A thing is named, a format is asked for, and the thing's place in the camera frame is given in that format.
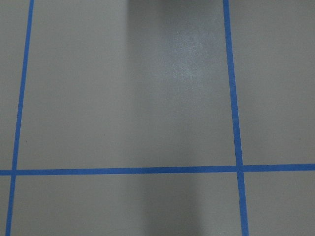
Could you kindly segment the brown paper table mat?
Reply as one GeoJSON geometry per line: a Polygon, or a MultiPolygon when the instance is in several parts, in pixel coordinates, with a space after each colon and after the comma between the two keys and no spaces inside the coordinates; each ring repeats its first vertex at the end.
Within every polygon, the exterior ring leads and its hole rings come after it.
{"type": "Polygon", "coordinates": [[[0,233],[314,235],[314,1],[1,1],[0,233]]]}

